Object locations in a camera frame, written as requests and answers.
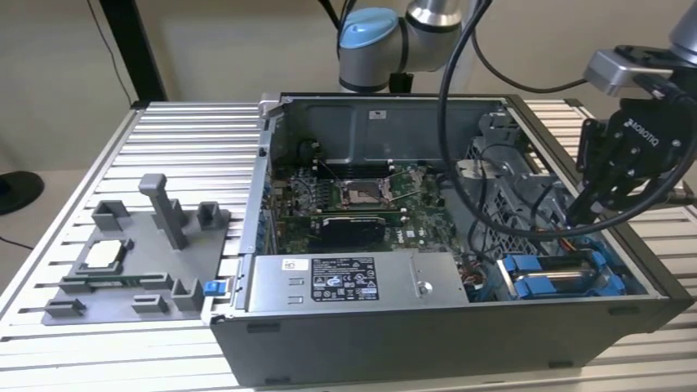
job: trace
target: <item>black cable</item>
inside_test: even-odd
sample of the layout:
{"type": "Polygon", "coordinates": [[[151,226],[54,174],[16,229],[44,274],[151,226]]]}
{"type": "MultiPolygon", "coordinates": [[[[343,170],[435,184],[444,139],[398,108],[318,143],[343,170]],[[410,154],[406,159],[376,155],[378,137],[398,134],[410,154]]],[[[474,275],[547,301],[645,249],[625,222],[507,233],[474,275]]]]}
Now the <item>black cable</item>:
{"type": "Polygon", "coordinates": [[[347,24],[347,18],[350,17],[351,10],[356,5],[356,0],[344,0],[344,5],[342,7],[342,16],[339,20],[339,29],[338,29],[338,58],[339,58],[339,47],[342,45],[342,36],[344,32],[344,25],[347,24]]]}
{"type": "Polygon", "coordinates": [[[463,188],[460,182],[458,181],[458,178],[460,177],[456,169],[456,163],[454,162],[454,159],[450,155],[450,149],[448,149],[448,128],[447,128],[447,119],[448,119],[448,93],[450,93],[450,84],[452,82],[454,73],[456,72],[456,66],[458,66],[458,60],[460,59],[462,52],[466,48],[466,45],[468,44],[470,37],[472,36],[474,29],[478,26],[478,23],[482,20],[482,16],[486,14],[487,9],[492,5],[492,0],[483,0],[480,6],[475,10],[472,19],[466,25],[466,28],[463,30],[462,36],[459,38],[456,49],[454,50],[448,63],[444,68],[444,78],[442,81],[440,91],[439,91],[439,103],[438,103],[438,131],[439,131],[439,150],[442,155],[442,160],[446,165],[446,170],[448,177],[451,178],[451,181],[454,183],[454,188],[456,190],[458,196],[460,197],[460,200],[466,204],[466,207],[471,211],[471,213],[475,215],[476,218],[479,218],[483,223],[490,226],[496,231],[507,234],[514,235],[519,237],[524,237],[528,239],[538,239],[538,240],[550,240],[550,239],[560,239],[567,237],[575,237],[586,234],[595,233],[603,229],[608,229],[615,225],[620,225],[621,223],[627,222],[629,219],[635,218],[637,215],[640,215],[645,210],[648,210],[652,205],[665,196],[667,192],[669,192],[673,187],[676,186],[677,182],[681,180],[683,176],[688,172],[692,163],[695,161],[695,155],[697,154],[697,137],[695,135],[697,134],[697,109],[695,108],[695,101],[688,96],[681,96],[679,100],[673,100],[673,105],[687,105],[688,112],[692,117],[692,130],[691,130],[691,139],[688,148],[685,151],[685,156],[681,160],[681,162],[677,164],[676,169],[671,172],[668,177],[665,178],[661,185],[656,188],[656,191],[653,194],[647,197],[644,200],[641,200],[636,205],[632,206],[631,209],[628,209],[625,212],[615,215],[614,217],[603,220],[599,223],[594,223],[592,225],[587,225],[583,227],[576,227],[574,229],[566,229],[559,231],[544,231],[544,232],[532,232],[527,230],[519,230],[512,229],[511,227],[507,227],[504,225],[500,225],[498,222],[492,220],[492,218],[482,213],[478,209],[478,206],[474,204],[468,193],[466,192],[466,189],[463,188]]]}
{"type": "Polygon", "coordinates": [[[534,207],[531,208],[531,230],[535,231],[538,229],[538,210],[540,209],[540,205],[543,204],[543,201],[546,200],[547,195],[552,190],[555,189],[555,183],[552,182],[547,187],[546,190],[543,190],[543,193],[540,194],[540,197],[538,200],[535,200],[534,207]]]}
{"type": "Polygon", "coordinates": [[[116,57],[114,56],[114,51],[111,50],[110,43],[107,42],[107,37],[104,36],[104,31],[102,31],[102,26],[99,25],[98,16],[95,15],[95,9],[92,8],[92,2],[90,0],[87,0],[87,6],[90,7],[90,13],[92,14],[92,20],[95,21],[95,25],[98,26],[98,31],[99,31],[99,36],[102,37],[102,42],[104,43],[104,46],[107,47],[107,51],[110,51],[111,65],[114,66],[114,72],[116,73],[116,78],[119,79],[119,84],[122,84],[123,93],[127,95],[128,106],[131,106],[134,99],[131,98],[131,95],[128,94],[127,86],[123,84],[122,75],[119,74],[119,67],[116,67],[116,57]]]}
{"type": "MultiPolygon", "coordinates": [[[[488,160],[486,157],[484,157],[484,152],[491,148],[491,147],[506,147],[506,148],[510,148],[512,150],[515,150],[518,153],[522,154],[522,151],[520,149],[515,146],[515,145],[507,145],[506,143],[494,143],[491,145],[488,145],[484,150],[482,151],[483,154],[480,154],[480,159],[483,160],[488,160]]],[[[540,196],[540,198],[535,201],[535,203],[531,203],[522,195],[522,193],[519,192],[519,190],[516,189],[516,184],[511,184],[511,190],[514,191],[514,195],[522,200],[523,204],[526,204],[530,208],[531,208],[531,217],[530,219],[527,219],[528,223],[531,222],[536,222],[536,219],[538,218],[542,218],[543,221],[546,221],[547,224],[550,225],[554,225],[554,222],[552,222],[552,219],[550,219],[547,216],[544,215],[540,215],[538,213],[538,210],[540,209],[540,204],[543,203],[543,199],[546,198],[546,196],[550,194],[550,192],[552,191],[552,188],[550,188],[550,190],[544,190],[543,191],[543,195],[540,196]]]]}
{"type": "MultiPolygon", "coordinates": [[[[478,208],[480,209],[480,211],[483,213],[484,213],[486,202],[487,202],[487,173],[486,173],[484,168],[482,167],[480,204],[479,204],[478,208]]],[[[475,230],[476,230],[479,224],[480,224],[480,220],[475,219],[475,221],[472,222],[472,225],[470,226],[470,231],[468,231],[468,246],[470,246],[470,250],[474,252],[474,254],[483,261],[494,264],[495,263],[494,259],[483,251],[479,251],[476,246],[475,246],[474,236],[475,236],[475,230]]],[[[484,239],[482,240],[482,249],[483,250],[486,249],[486,246],[487,246],[486,245],[486,241],[487,241],[487,235],[484,235],[484,239]]]]}
{"type": "Polygon", "coordinates": [[[588,83],[587,79],[579,79],[571,83],[563,84],[562,86],[556,86],[556,87],[540,88],[540,87],[527,86],[526,84],[519,83],[516,80],[514,80],[512,78],[506,76],[502,73],[502,71],[499,71],[499,69],[496,69],[496,67],[490,62],[490,60],[486,58],[484,53],[482,52],[480,41],[478,40],[478,31],[476,30],[472,32],[472,45],[475,48],[475,53],[478,53],[478,57],[480,58],[482,64],[486,66],[486,68],[490,70],[490,72],[494,74],[494,76],[496,76],[503,82],[506,82],[515,88],[519,88],[528,92],[535,92],[538,94],[551,94],[554,92],[560,92],[560,91],[568,90],[574,87],[579,87],[582,84],[588,83]]]}
{"type": "Polygon", "coordinates": [[[335,11],[335,7],[331,5],[330,0],[318,0],[322,4],[323,8],[326,9],[327,16],[330,16],[331,23],[335,25],[335,28],[339,29],[339,16],[338,12],[335,11]]]}
{"type": "Polygon", "coordinates": [[[0,237],[0,241],[3,241],[4,243],[8,243],[10,245],[15,245],[16,247],[23,247],[23,248],[28,249],[30,251],[34,250],[34,248],[30,247],[28,245],[24,245],[23,243],[18,243],[15,241],[11,241],[11,240],[8,240],[4,237],[0,237]]]}

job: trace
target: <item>metal slotted surface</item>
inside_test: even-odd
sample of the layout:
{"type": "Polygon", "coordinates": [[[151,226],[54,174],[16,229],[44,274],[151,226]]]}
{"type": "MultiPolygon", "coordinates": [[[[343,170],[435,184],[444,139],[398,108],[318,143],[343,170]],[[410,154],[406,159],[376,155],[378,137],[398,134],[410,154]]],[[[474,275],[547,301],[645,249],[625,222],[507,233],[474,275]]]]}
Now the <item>metal slotted surface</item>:
{"type": "MultiPolygon", "coordinates": [[[[528,104],[566,146],[579,137],[583,113],[563,100],[528,104]]],[[[91,228],[90,209],[102,198],[124,198],[147,209],[135,187],[146,172],[166,172],[171,197],[192,207],[218,200],[234,212],[220,276],[236,271],[244,194],[259,137],[256,105],[154,104],[115,137],[55,235],[42,240],[34,271],[7,309],[0,327],[0,389],[227,390],[239,388],[215,338],[198,321],[46,327],[44,306],[68,272],[91,228]]],[[[697,296],[697,218],[685,208],[648,212],[632,226],[697,296]]],[[[6,292],[3,299],[12,296],[6,292]]],[[[312,391],[647,391],[697,390],[697,307],[653,334],[628,336],[590,366],[440,380],[323,386],[312,391]]]]}

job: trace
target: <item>power supply label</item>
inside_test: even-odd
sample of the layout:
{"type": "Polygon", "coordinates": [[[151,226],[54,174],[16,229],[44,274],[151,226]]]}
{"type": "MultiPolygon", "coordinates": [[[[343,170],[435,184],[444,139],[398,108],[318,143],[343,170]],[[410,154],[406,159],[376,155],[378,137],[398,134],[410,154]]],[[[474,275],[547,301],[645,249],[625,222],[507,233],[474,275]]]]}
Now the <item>power supply label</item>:
{"type": "Polygon", "coordinates": [[[316,302],[378,301],[379,275],[372,257],[314,259],[316,302]]]}

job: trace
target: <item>black pole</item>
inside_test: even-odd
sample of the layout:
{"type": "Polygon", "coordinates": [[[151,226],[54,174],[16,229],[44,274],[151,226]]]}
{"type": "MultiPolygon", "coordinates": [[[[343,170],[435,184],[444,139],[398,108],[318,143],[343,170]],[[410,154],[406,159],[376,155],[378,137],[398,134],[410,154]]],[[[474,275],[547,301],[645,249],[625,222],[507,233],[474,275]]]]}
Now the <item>black pole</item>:
{"type": "Polygon", "coordinates": [[[135,0],[99,0],[139,100],[167,100],[135,0]]]}

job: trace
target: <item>metal case panel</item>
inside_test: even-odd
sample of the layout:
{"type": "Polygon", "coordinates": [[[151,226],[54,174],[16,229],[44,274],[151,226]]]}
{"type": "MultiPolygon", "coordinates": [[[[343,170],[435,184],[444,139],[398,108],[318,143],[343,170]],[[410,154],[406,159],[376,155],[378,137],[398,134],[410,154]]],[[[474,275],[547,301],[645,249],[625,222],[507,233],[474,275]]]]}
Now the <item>metal case panel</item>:
{"type": "Polygon", "coordinates": [[[212,331],[244,386],[454,377],[586,365],[663,306],[621,302],[234,318],[212,331]]]}
{"type": "MultiPolygon", "coordinates": [[[[342,281],[344,290],[356,289],[351,274],[338,269],[338,277],[346,277],[342,281]]],[[[410,310],[459,307],[468,303],[452,255],[410,251],[259,256],[254,262],[251,293],[248,312],[266,314],[410,310]],[[370,265],[368,273],[376,279],[368,282],[378,282],[371,288],[378,299],[336,301],[326,298],[323,294],[330,293],[323,290],[326,282],[318,285],[314,281],[314,278],[324,279],[324,276],[314,276],[316,261],[359,258],[374,260],[375,272],[370,265]],[[286,261],[294,261],[302,267],[287,268],[286,261]]]]}

